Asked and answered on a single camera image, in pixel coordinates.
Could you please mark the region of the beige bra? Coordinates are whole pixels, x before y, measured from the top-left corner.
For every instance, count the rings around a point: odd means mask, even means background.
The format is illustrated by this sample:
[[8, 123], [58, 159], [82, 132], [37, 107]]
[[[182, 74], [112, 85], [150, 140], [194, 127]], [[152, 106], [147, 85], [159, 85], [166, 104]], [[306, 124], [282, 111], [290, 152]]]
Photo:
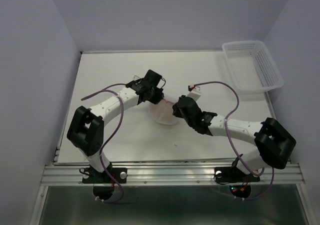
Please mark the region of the beige bra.
[[173, 116], [172, 107], [168, 104], [157, 105], [153, 112], [154, 118], [159, 122], [171, 123], [175, 117]]

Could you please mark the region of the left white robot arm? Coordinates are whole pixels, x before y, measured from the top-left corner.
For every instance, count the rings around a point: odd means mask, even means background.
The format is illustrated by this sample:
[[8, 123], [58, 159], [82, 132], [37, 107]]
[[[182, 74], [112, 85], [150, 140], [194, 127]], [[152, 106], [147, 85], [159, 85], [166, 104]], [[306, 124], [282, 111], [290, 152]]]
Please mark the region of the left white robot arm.
[[100, 93], [113, 94], [97, 105], [89, 108], [80, 106], [75, 110], [67, 139], [82, 152], [100, 182], [111, 178], [111, 162], [103, 152], [105, 126], [117, 116], [123, 120], [125, 110], [141, 103], [157, 105], [164, 99], [163, 88], [158, 87], [160, 81], [165, 79], [153, 70], [148, 70], [144, 77], [130, 81], [119, 92], [105, 88], [84, 97], [83, 100], [86, 100]]

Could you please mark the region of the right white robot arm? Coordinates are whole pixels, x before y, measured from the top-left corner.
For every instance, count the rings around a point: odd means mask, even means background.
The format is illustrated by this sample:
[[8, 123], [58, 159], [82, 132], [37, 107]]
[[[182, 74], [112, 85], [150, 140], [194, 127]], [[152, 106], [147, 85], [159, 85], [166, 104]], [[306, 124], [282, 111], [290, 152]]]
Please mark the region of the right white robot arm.
[[256, 147], [247, 154], [235, 151], [236, 159], [227, 171], [227, 175], [235, 180], [242, 180], [249, 174], [258, 177], [258, 171], [267, 167], [283, 170], [297, 143], [272, 117], [258, 122], [227, 119], [214, 112], [202, 111], [188, 96], [181, 96], [172, 109], [175, 117], [184, 119], [199, 134], [226, 137], [229, 142], [236, 139]]

